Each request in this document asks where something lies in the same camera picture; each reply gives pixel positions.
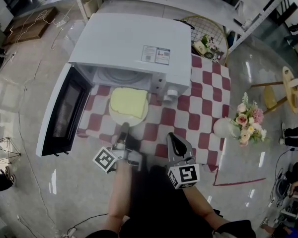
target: human arm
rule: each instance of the human arm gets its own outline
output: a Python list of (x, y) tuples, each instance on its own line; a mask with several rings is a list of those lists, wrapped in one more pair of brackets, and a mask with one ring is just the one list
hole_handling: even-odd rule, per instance
[(129, 212), (132, 166), (126, 160), (117, 161), (113, 191), (109, 201), (108, 218), (104, 229), (118, 233), (123, 218)]
[(284, 230), (287, 232), (288, 235), (291, 235), (293, 233), (293, 231), (290, 230), (288, 227), (284, 227)]
[(195, 186), (184, 188), (183, 192), (194, 213), (204, 218), (214, 230), (229, 222), (214, 212), (211, 205)]
[(293, 195), (295, 188), (298, 187), (298, 181), (294, 182), (290, 187), (290, 196)]

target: microwave knob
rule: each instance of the microwave knob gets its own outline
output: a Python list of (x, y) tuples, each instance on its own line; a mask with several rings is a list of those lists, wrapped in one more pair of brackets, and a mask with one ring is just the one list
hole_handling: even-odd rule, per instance
[(165, 94), (164, 97), (163, 97), (163, 102), (171, 103), (171, 102), (173, 102), (173, 99), (170, 96)]
[(169, 88), (167, 91), (167, 96), (172, 98), (173, 100), (177, 99), (179, 96), (179, 93), (177, 90), (175, 90), (174, 88)]

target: black shirt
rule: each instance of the black shirt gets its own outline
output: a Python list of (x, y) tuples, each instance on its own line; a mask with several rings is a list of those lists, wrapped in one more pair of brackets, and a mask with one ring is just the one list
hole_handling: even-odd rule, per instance
[[(134, 173), (132, 180), (130, 219), (119, 232), (120, 238), (212, 238), (213, 229), (196, 215), (181, 189), (174, 189), (166, 169), (154, 166), (150, 172)], [(236, 238), (255, 238), (250, 221), (230, 222), (217, 233)], [(100, 230), (88, 238), (117, 238), (109, 230)]]

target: yellow food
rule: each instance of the yellow food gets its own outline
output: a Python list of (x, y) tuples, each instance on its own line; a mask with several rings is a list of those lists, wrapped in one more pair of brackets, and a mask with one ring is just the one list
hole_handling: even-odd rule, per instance
[(111, 94), (110, 107), (123, 115), (131, 115), (142, 118), (145, 103), (147, 100), (147, 91), (136, 90), (132, 88), (116, 88)]

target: microwave window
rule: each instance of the microwave window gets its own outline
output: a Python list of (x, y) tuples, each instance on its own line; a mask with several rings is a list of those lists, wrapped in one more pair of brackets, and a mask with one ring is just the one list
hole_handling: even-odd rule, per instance
[(71, 122), (75, 105), (79, 100), (82, 88), (78, 85), (69, 84), (65, 96), (61, 101), (61, 105), (57, 111), (56, 123), (53, 131), (53, 137), (65, 137)]

